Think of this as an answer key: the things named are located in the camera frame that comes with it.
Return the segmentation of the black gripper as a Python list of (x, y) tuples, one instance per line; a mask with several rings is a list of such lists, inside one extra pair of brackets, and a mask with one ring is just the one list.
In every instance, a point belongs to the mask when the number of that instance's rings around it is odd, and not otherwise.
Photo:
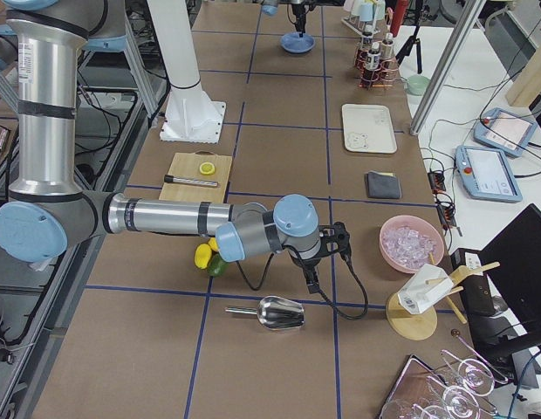
[(305, 282), (309, 293), (320, 290), (317, 265), (323, 258), (339, 254), (346, 264), (351, 263), (350, 234), (342, 222), (333, 225), (321, 225), (317, 242), (317, 252), (305, 257)]
[(293, 13), (292, 24), (294, 25), (296, 31), (305, 31), (308, 9), (309, 3), (307, 1), (291, 1), (291, 11)]

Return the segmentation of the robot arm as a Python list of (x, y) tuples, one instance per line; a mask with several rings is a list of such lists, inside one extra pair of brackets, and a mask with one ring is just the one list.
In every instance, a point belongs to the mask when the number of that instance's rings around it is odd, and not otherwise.
[(260, 2), (263, 14), (267, 16), (274, 16), (277, 13), (278, 6), (281, 4), (288, 4), (293, 17), (289, 17), (291, 24), (294, 25), (296, 32), (299, 34), (305, 33), (307, 14), (314, 9), (314, 5), (310, 1), (303, 0), (263, 0)]
[(345, 225), (322, 225), (301, 195), (274, 209), (249, 203), (182, 203), (82, 189), (74, 179), (77, 69), (91, 40), (127, 38), (121, 1), (9, 1), (6, 21), (17, 34), (19, 170), (0, 208), (0, 247), (35, 264), (85, 240), (122, 231), (213, 237), (220, 257), (236, 262), (288, 251), (319, 291), (317, 264), (351, 258)]

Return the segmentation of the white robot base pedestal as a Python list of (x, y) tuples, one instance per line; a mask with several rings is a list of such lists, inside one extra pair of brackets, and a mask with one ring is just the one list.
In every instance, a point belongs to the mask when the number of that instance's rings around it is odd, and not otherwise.
[(226, 104), (211, 100), (202, 88), (186, 2), (152, 0), (147, 5), (170, 84), (161, 139), (217, 143)]

